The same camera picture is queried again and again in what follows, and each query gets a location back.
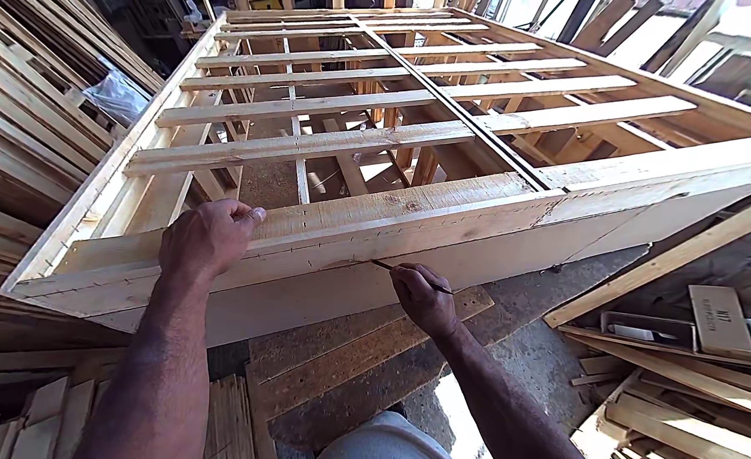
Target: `finger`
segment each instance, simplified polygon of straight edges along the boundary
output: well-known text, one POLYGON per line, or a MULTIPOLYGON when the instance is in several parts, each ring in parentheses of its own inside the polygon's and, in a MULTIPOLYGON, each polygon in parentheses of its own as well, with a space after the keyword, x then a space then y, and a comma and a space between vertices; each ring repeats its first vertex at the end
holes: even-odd
POLYGON ((429 286, 429 282, 418 271, 406 268, 403 264, 395 266, 392 270, 406 284, 406 287, 410 289, 413 298, 421 298, 423 295, 432 295, 435 293, 429 286))
POLYGON ((236 199, 224 198, 215 201, 211 206, 217 211, 225 212, 228 215, 241 215, 250 210, 250 206, 240 203, 236 199))
POLYGON ((389 271, 389 276, 392 279, 392 287, 395 288, 395 294, 398 295, 398 300, 401 301, 401 304, 409 305, 412 301, 410 289, 409 287, 406 287, 404 281, 398 277, 398 274, 395 271, 395 268, 392 268, 389 271))
POLYGON ((240 217, 234 217, 234 221, 246 235, 251 235, 254 229, 265 220, 268 215, 261 207, 254 207, 240 217))
POLYGON ((438 285, 449 288, 449 279, 439 275, 435 271, 432 271, 429 266, 418 265, 418 267, 415 268, 415 270, 421 273, 423 278, 427 279, 429 282, 434 282, 438 285))

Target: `wooden crate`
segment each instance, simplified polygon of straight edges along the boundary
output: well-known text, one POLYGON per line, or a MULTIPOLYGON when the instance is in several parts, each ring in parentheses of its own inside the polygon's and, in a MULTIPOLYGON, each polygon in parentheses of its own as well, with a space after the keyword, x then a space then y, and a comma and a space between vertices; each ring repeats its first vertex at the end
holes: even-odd
POLYGON ((296 161, 303 204, 268 209, 214 282, 209 346, 397 302, 373 258, 460 289, 665 238, 751 193, 751 109, 458 9, 230 11, 1 293, 132 331, 192 180, 236 196, 226 177, 275 161, 296 161), (317 84, 349 94, 301 97, 317 84), (253 102, 266 85, 289 99, 253 102), (362 110, 379 127, 306 134, 297 116, 362 110), (281 118, 288 135, 246 140, 281 118), (407 186, 367 193, 351 155, 384 151, 407 186), (334 156, 351 196, 307 203, 304 160, 334 156))

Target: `cardboard box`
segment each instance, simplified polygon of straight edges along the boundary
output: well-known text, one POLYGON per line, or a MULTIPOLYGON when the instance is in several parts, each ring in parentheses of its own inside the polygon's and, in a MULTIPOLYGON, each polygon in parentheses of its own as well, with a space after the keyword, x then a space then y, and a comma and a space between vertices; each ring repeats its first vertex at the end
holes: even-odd
POLYGON ((688 288, 702 351, 751 360, 751 336, 735 289, 709 285, 688 288))

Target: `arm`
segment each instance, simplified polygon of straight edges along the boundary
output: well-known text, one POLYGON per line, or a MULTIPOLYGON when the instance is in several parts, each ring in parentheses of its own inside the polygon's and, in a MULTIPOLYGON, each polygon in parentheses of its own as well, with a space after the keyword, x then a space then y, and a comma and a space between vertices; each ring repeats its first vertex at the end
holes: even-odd
POLYGON ((222 199, 183 213, 163 232, 162 273, 75 459, 202 459, 208 290, 242 257, 264 217, 262 208, 222 199))
POLYGON ((492 456, 514 452, 519 457, 583 459, 559 426, 458 320, 452 296, 432 290, 427 282, 449 288, 449 281, 426 266, 409 263, 392 268, 390 276, 406 314, 435 341, 452 368, 492 456))

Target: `hand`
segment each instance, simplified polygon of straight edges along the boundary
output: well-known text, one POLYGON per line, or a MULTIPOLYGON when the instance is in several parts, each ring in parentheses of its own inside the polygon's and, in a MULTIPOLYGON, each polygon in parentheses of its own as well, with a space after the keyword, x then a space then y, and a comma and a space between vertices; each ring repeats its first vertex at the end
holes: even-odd
POLYGON ((415 325, 433 339, 454 333, 460 325, 454 313, 454 299, 451 295, 433 290, 427 282, 450 289, 446 278, 435 274, 428 266, 414 263, 393 266, 389 276, 401 306, 415 325))
POLYGON ((160 268, 214 280, 245 254, 254 229, 264 221, 261 207, 251 209, 236 199, 220 199, 183 212, 163 231, 160 268))

